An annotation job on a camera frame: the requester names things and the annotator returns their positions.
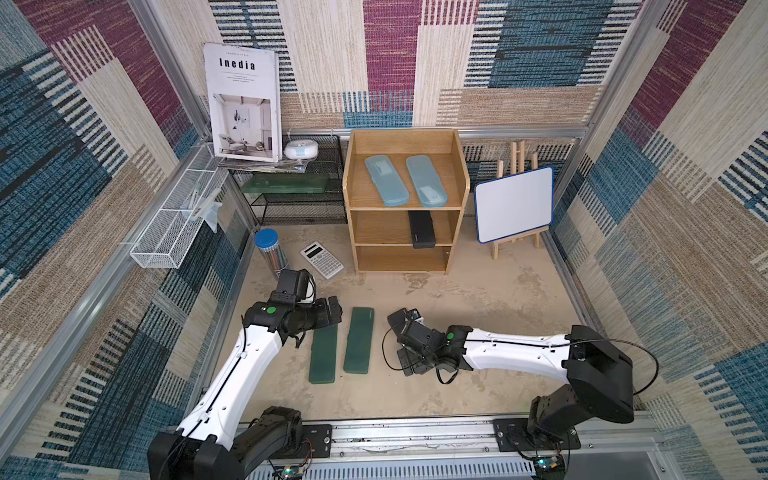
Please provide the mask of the black pencil case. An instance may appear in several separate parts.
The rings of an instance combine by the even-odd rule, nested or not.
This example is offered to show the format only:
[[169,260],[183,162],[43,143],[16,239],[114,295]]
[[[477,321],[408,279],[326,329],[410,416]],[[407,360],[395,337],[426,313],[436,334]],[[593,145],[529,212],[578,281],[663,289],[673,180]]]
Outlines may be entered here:
[[414,249],[431,249],[436,246],[436,235],[431,213],[428,210],[408,212],[412,247]]
[[418,368],[421,365],[421,360],[418,358],[410,358],[408,356],[401,356],[398,358],[400,366],[398,369],[406,376],[412,376],[417,373]]

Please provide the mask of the light blue pencil case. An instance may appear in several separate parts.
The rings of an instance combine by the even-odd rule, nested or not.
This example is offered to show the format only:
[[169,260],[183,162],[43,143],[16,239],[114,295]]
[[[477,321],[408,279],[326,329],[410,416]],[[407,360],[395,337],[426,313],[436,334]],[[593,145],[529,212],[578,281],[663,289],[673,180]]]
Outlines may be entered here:
[[364,163],[386,207],[403,206],[409,201],[409,192],[387,155],[370,156]]
[[410,156],[406,159],[406,167],[421,205],[424,208],[444,207],[448,195],[431,158],[427,155]]

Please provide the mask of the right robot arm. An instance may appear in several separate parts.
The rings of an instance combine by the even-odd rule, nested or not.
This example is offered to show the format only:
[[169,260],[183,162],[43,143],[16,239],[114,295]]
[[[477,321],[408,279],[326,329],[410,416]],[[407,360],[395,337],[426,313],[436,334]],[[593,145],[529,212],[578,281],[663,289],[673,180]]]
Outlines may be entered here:
[[416,309],[400,309],[387,321],[401,346],[398,369],[407,376],[433,371],[441,384],[449,385],[461,371],[496,369],[561,381],[553,393],[532,400],[526,420],[495,422],[502,451],[577,448],[575,428],[587,420],[634,420],[632,360],[587,326],[539,337],[462,325],[441,332],[427,327]]

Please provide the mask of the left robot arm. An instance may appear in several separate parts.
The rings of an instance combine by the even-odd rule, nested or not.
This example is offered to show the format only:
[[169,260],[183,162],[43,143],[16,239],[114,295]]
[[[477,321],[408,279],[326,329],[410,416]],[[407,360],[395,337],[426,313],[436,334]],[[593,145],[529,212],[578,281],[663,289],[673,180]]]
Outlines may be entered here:
[[246,430],[239,423],[261,377],[289,339],[342,320],[337,297],[320,298],[305,269],[284,270],[266,301],[254,303],[209,390],[172,433],[160,432],[148,452],[153,479],[245,479],[273,454],[303,444],[299,411],[270,407]]

